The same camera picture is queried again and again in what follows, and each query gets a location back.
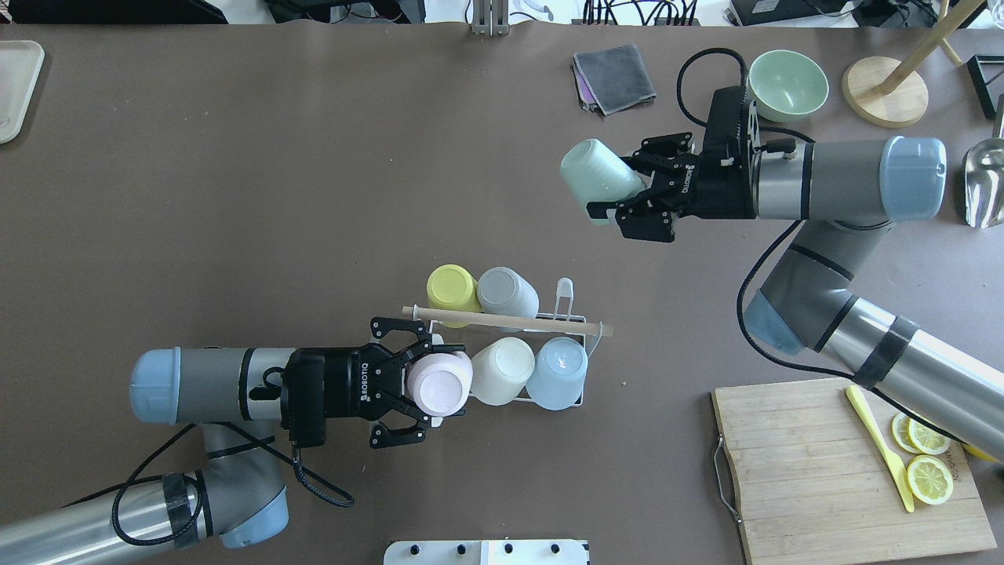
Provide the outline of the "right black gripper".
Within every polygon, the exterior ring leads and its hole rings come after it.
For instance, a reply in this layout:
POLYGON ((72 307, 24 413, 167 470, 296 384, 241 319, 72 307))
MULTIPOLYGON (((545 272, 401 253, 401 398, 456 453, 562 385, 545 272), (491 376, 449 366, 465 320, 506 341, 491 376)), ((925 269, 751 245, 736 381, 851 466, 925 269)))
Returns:
MULTIPOLYGON (((696 174, 691 132, 643 139, 628 155, 628 168, 652 181, 660 175, 671 181, 692 180, 682 216, 754 219, 759 142, 755 100, 743 86, 723 87, 712 97, 696 174)), ((673 242, 675 218, 684 203, 677 186, 616 190, 589 197, 587 213, 593 221, 616 222, 625 239, 673 242)))

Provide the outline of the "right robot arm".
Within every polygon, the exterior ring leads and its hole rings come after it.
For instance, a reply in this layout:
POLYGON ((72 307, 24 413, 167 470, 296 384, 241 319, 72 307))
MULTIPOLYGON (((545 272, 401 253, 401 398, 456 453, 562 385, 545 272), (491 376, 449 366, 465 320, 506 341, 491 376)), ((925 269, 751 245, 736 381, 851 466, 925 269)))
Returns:
POLYGON ((734 86, 714 93, 702 150, 691 133, 645 139, 613 158, 612 188, 588 181, 573 194, 626 239, 671 242, 686 216, 795 221, 797 235, 740 308, 748 332, 842 363, 860 387, 1001 459, 1001 372, 851 290, 895 224, 937 214, 947 164, 936 138, 761 143, 756 104, 734 86))

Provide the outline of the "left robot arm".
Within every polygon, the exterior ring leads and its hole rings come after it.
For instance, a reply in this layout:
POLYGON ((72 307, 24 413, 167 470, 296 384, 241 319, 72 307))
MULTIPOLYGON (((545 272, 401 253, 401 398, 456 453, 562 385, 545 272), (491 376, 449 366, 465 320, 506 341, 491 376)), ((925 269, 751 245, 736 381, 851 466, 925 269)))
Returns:
POLYGON ((449 352, 419 321, 376 317, 347 347, 155 349, 139 358, 129 397, 140 421, 179 425, 118 485, 2 528, 4 564, 126 564, 201 540, 261 543, 289 521, 291 469, 322 503, 347 491, 311 471, 304 451, 330 419, 370 423, 372 448, 419 443, 431 412, 406 397, 406 369, 449 352))

